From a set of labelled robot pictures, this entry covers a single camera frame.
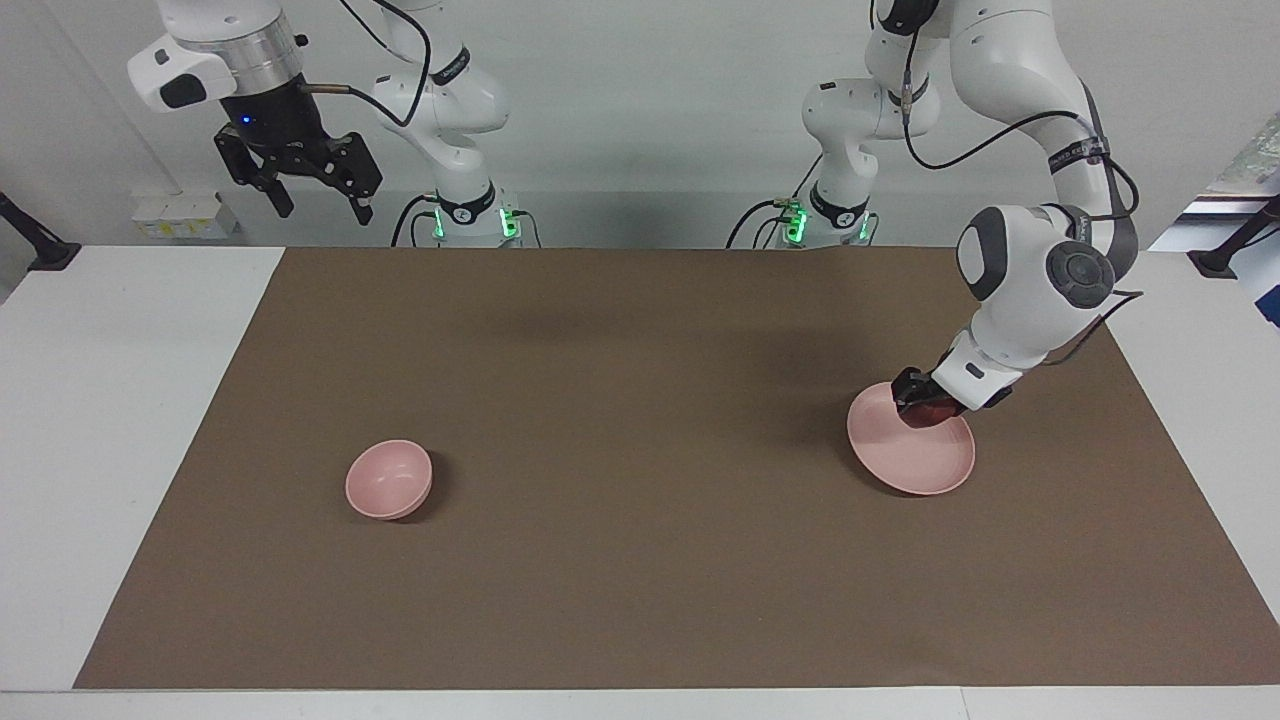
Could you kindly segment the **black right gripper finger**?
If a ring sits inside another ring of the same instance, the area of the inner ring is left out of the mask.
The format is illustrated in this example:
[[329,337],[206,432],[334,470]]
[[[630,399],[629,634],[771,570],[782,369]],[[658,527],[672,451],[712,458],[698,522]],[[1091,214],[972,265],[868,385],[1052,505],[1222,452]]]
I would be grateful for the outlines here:
[[317,168],[319,179],[348,200],[357,223],[369,225],[374,218],[372,197],[383,182],[383,174],[365,137],[351,132],[325,140]]
[[239,186],[264,193],[279,218],[288,218],[294,204],[270,161],[260,165],[234,128],[220,128],[214,136],[215,147],[230,176]]

